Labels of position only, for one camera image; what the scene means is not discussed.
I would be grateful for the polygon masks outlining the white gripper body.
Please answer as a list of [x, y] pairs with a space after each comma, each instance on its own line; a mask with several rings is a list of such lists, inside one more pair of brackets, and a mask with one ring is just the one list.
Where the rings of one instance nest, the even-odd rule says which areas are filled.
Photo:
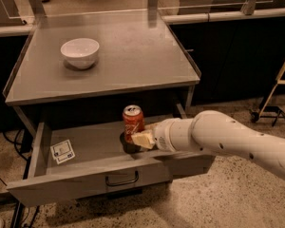
[[179, 121], [179, 118], [173, 118], [156, 124], [153, 129], [153, 139], [161, 151], [177, 151], [176, 140], [180, 136], [180, 128], [177, 126]]

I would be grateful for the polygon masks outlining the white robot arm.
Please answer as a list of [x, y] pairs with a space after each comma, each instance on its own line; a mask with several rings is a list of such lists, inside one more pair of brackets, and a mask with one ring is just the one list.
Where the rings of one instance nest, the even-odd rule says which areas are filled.
[[285, 180], [285, 139], [255, 131], [218, 111], [153, 123], [131, 138], [138, 146], [161, 151], [240, 156]]

